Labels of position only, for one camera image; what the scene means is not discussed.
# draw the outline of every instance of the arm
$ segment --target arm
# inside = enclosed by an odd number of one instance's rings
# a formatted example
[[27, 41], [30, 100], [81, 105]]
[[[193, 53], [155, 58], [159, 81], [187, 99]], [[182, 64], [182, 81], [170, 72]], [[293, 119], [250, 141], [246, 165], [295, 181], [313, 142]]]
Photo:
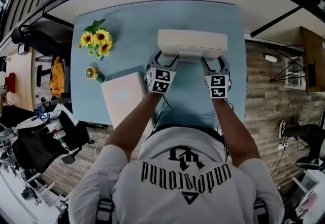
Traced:
[[136, 108], [118, 125], [110, 135], [106, 145], [116, 145], [121, 148], [127, 159], [137, 146], [142, 134], [161, 99], [161, 95], [149, 92]]
[[221, 99], [212, 100], [221, 125], [224, 140], [233, 160], [239, 167], [251, 158], [260, 158], [257, 146], [243, 123], [238, 119], [227, 102]]
[[257, 146], [243, 123], [224, 100], [212, 100], [222, 128], [224, 140], [233, 165], [246, 173], [256, 188], [256, 198], [263, 200], [269, 214], [269, 223], [278, 224], [284, 216], [281, 196], [260, 159]]

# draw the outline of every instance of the table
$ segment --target table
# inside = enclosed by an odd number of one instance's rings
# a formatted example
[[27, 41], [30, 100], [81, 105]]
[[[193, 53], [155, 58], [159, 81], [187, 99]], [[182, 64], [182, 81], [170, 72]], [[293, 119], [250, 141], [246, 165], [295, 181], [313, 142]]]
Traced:
[[18, 108], [34, 111], [34, 51], [7, 57], [7, 75], [16, 74], [16, 93], [9, 92], [7, 100]]
[[[112, 35], [113, 49], [103, 61], [79, 50], [82, 30], [94, 19]], [[246, 52], [240, 10], [234, 5], [202, 1], [154, 1], [107, 8], [82, 15], [74, 27], [71, 56], [71, 95], [74, 116], [81, 121], [111, 124], [101, 85], [85, 78], [88, 66], [97, 67], [106, 80], [133, 72], [145, 73], [149, 56], [158, 51], [158, 29], [184, 29], [227, 34], [232, 89], [229, 101], [243, 120], [246, 94]], [[218, 70], [217, 61], [210, 63]], [[199, 63], [180, 62], [173, 85], [166, 95], [173, 113], [165, 113], [159, 124], [180, 123], [217, 128], [218, 121]], [[157, 107], [159, 112], [163, 102]]]

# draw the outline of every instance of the green leaf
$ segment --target green leaf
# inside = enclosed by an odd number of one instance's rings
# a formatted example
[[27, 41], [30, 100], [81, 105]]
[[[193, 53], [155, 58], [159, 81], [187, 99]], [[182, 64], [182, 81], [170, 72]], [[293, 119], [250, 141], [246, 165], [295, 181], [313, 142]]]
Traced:
[[101, 20], [98, 21], [98, 26], [100, 26], [103, 22], [105, 22], [106, 18], [103, 18]]
[[90, 31], [90, 32], [92, 32], [94, 30], [94, 27], [92, 26], [92, 25], [90, 25], [90, 26], [87, 26], [84, 30], [82, 30], [82, 31]]
[[92, 26], [96, 27], [97, 23], [98, 23], [98, 21], [97, 21], [97, 20], [94, 20], [94, 21], [92, 22]]

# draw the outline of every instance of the yellow flower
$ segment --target yellow flower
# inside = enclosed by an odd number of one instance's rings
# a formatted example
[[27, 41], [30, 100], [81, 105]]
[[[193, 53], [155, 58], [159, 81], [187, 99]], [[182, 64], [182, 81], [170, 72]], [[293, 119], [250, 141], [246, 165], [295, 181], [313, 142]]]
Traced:
[[80, 43], [82, 46], [93, 45], [92, 33], [86, 32], [83, 34]]
[[102, 45], [104, 42], [108, 42], [109, 39], [109, 33], [102, 29], [96, 31], [96, 34], [93, 36], [93, 42], [98, 45]]
[[100, 48], [99, 48], [99, 51], [101, 52], [101, 54], [103, 56], [108, 56], [108, 51], [112, 48], [112, 42], [111, 41], [108, 41], [108, 42], [105, 42], [103, 43]]

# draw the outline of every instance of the blue tablecloth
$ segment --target blue tablecloth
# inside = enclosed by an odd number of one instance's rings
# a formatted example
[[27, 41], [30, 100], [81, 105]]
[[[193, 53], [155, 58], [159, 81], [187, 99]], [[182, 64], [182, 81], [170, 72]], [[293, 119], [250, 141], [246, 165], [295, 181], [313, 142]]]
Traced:
[[[113, 48], [103, 61], [89, 56], [77, 44], [82, 30], [93, 20], [103, 24], [112, 35]], [[145, 73], [149, 56], [158, 50], [158, 29], [210, 31], [227, 34], [232, 88], [229, 101], [243, 120], [246, 95], [246, 53], [240, 10], [234, 5], [202, 1], [155, 1], [107, 8], [82, 15], [74, 27], [71, 59], [73, 114], [82, 121], [111, 124], [100, 83], [85, 77], [89, 66], [97, 67], [106, 80], [133, 72]], [[219, 69], [213, 61], [211, 68]], [[180, 62], [173, 85], [166, 94], [174, 112], [165, 113], [158, 125], [179, 123], [217, 128], [218, 120], [204, 83], [200, 63]], [[156, 111], [159, 112], [163, 101]]]

